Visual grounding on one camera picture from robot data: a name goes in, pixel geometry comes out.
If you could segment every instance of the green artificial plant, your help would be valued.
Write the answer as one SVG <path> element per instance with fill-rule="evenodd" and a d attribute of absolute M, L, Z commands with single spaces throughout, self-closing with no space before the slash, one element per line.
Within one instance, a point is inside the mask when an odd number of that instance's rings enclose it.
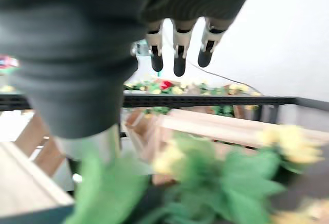
<path fill-rule="evenodd" d="M 160 218 L 166 224 L 213 224 L 220 218 L 235 224 L 269 223 L 267 198 L 284 189 L 270 180 L 280 164 L 272 150 L 254 156 L 233 150 L 221 161 L 212 141 L 179 132 L 170 146 L 177 149 L 167 159 L 177 184 L 166 193 L 163 207 L 140 224 Z M 164 158 L 156 164 L 166 164 Z"/>

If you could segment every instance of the wooden plank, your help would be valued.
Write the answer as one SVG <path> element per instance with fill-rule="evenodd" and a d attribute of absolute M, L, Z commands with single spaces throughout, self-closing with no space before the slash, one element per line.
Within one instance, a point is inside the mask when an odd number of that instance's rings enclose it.
<path fill-rule="evenodd" d="M 61 165 L 65 157 L 58 150 L 53 137 L 50 137 L 34 163 L 48 176 L 52 176 Z"/>
<path fill-rule="evenodd" d="M 195 112 L 180 110 L 180 109 L 173 109 L 169 113 L 172 117 L 181 117 L 183 119 L 195 119 L 196 114 Z M 259 121 L 252 121 L 252 120 L 243 120 L 243 119 L 236 119 L 218 115 L 210 115 L 210 114 L 197 114 L 197 119 L 206 121 L 206 122 L 213 122 L 218 125 L 227 126 L 227 127 L 236 127 L 236 128 L 244 128 L 248 130 L 262 130 L 269 127 L 277 127 L 276 124 L 269 124 Z M 317 130 L 309 130 L 303 129 L 305 136 L 312 140 L 318 140 L 321 142 L 328 142 L 329 141 L 329 133 L 320 132 Z"/>
<path fill-rule="evenodd" d="M 203 122 L 199 119 L 187 120 L 171 116 L 160 116 L 159 125 L 163 128 L 178 130 L 208 138 L 249 147 L 260 147 L 257 143 L 257 134 L 243 128 L 218 126 L 218 124 Z"/>
<path fill-rule="evenodd" d="M 21 132 L 15 144 L 28 157 L 32 155 L 35 148 L 43 142 L 44 136 L 49 134 L 38 114 L 34 114 L 30 122 Z"/>
<path fill-rule="evenodd" d="M 0 216 L 12 216 L 73 203 L 13 143 L 0 143 Z"/>

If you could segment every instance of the yellow flower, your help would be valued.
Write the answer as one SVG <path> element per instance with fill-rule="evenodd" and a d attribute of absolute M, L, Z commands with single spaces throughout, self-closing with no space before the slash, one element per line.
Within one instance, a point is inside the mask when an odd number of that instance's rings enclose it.
<path fill-rule="evenodd" d="M 146 118 L 146 119 L 150 119 L 152 117 L 152 114 L 145 114 L 144 115 L 144 118 Z"/>
<path fill-rule="evenodd" d="M 239 90 L 241 90 L 243 92 L 247 92 L 249 90 L 249 87 L 245 84 L 242 84 L 239 86 Z"/>
<path fill-rule="evenodd" d="M 237 84 L 231 84 L 229 89 L 231 90 L 238 90 L 239 89 L 239 86 Z"/>
<path fill-rule="evenodd" d="M 152 91 L 152 94 L 155 95 L 161 94 L 161 89 L 155 89 L 154 91 Z"/>
<path fill-rule="evenodd" d="M 260 132 L 259 140 L 264 146 L 278 143 L 282 154 L 293 163 L 310 164 L 322 160 L 318 145 L 307 141 L 298 126 L 281 125 L 265 129 Z"/>
<path fill-rule="evenodd" d="M 172 166 L 185 155 L 173 144 L 169 144 L 154 160 L 153 169 L 160 174 L 172 175 Z"/>
<path fill-rule="evenodd" d="M 178 86 L 173 87 L 172 88 L 172 92 L 175 95 L 181 95 L 181 94 L 184 93 L 183 90 L 181 88 L 179 88 Z"/>
<path fill-rule="evenodd" d="M 2 88 L 0 88 L 0 92 L 14 92 L 15 88 L 9 85 L 6 85 Z"/>
<path fill-rule="evenodd" d="M 259 97 L 259 96 L 261 96 L 262 94 L 260 94 L 260 93 L 258 93 L 258 92 L 256 92 L 256 91 L 254 91 L 254 92 L 251 93 L 251 95 L 252 95 L 252 96 L 255 96 L 255 97 Z"/>
<path fill-rule="evenodd" d="M 180 84 L 180 87 L 181 87 L 182 89 L 185 89 L 185 88 L 187 88 L 187 86 L 188 86 L 188 85 L 187 85 L 187 84 L 185 84 L 185 83 L 181 83 L 181 84 Z"/>
<path fill-rule="evenodd" d="M 257 107 L 257 105 L 246 105 L 245 109 L 246 110 L 254 110 Z"/>
<path fill-rule="evenodd" d="M 314 224 L 313 220 L 304 213 L 280 212 L 272 217 L 273 224 Z"/>

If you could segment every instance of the green leaf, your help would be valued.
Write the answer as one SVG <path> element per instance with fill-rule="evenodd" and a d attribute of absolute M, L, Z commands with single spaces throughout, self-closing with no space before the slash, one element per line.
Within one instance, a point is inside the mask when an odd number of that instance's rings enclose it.
<path fill-rule="evenodd" d="M 125 156 L 104 165 L 91 155 L 81 170 L 76 208 L 65 224 L 120 224 L 131 213 L 147 187 L 147 176 L 137 159 Z"/>
<path fill-rule="evenodd" d="M 232 106 L 226 105 L 223 107 L 223 113 L 225 113 L 225 114 L 230 114 L 232 111 L 233 111 Z"/>
<path fill-rule="evenodd" d="M 274 181 L 260 178 L 257 174 L 235 174 L 222 180 L 223 187 L 252 198 L 265 198 L 285 188 Z"/>
<path fill-rule="evenodd" d="M 223 174 L 245 174 L 255 172 L 261 177 L 271 178 L 280 166 L 280 157 L 272 150 L 261 149 L 257 155 L 247 156 L 241 150 L 230 152 L 225 160 Z"/>
<path fill-rule="evenodd" d="M 209 195 L 208 199 L 209 206 L 217 215 L 228 221 L 233 220 L 232 212 L 228 206 L 228 198 L 222 189 L 218 188 L 217 191 Z"/>
<path fill-rule="evenodd" d="M 280 184 L 269 180 L 279 162 L 271 150 L 260 150 L 255 156 L 246 156 L 239 149 L 228 154 L 218 181 L 236 224 L 269 223 L 265 200 L 284 190 Z"/>
<path fill-rule="evenodd" d="M 236 192 L 229 194 L 230 205 L 236 224 L 269 224 L 269 214 L 263 203 Z"/>
<path fill-rule="evenodd" d="M 208 162 L 214 162 L 216 158 L 213 142 L 204 137 L 194 136 L 192 134 L 174 132 L 173 140 L 176 142 L 179 150 L 189 155 L 191 151 L 196 151 Z"/>
<path fill-rule="evenodd" d="M 290 161 L 282 161 L 281 165 L 290 172 L 295 174 L 303 174 L 307 165 L 305 164 L 296 164 Z"/>

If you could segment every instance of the flower arrangement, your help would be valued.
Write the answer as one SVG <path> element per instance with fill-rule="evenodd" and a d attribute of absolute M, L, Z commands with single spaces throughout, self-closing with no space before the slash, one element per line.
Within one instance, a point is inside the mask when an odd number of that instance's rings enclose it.
<path fill-rule="evenodd" d="M 258 92 L 250 92 L 249 87 L 243 84 L 231 84 L 224 87 L 210 87 L 206 81 L 200 83 L 193 83 L 183 81 L 181 83 L 175 81 L 154 79 L 153 81 L 134 82 L 132 84 L 125 84 L 125 90 L 142 90 L 147 93 L 160 94 L 194 94 L 194 95 L 242 95 L 248 94 L 253 96 L 261 95 Z M 255 109 L 256 105 L 247 105 L 246 109 Z M 212 106 L 212 113 L 214 115 L 235 117 L 232 105 Z M 167 114 L 170 111 L 168 107 L 152 107 L 145 110 L 146 114 Z"/>
<path fill-rule="evenodd" d="M 293 144 L 304 145 L 296 129 L 291 135 L 288 132 L 294 129 L 285 126 L 279 139 L 270 137 L 271 141 L 286 144 L 283 141 L 291 139 Z M 124 220 L 148 187 L 140 162 L 125 156 L 103 165 L 96 156 L 86 158 L 76 210 L 65 224 L 214 224 L 223 219 L 234 224 L 315 224 L 323 214 L 319 213 L 320 203 L 328 212 L 328 201 L 312 201 L 296 212 L 271 207 L 269 197 L 285 191 L 273 180 L 284 159 L 276 142 L 268 141 L 269 146 L 255 155 L 247 156 L 236 148 L 225 159 L 218 159 L 210 139 L 175 132 L 153 166 L 155 171 L 171 175 L 176 183 L 165 189 L 159 206 L 135 222 Z M 307 157 L 308 163 L 316 161 Z"/>

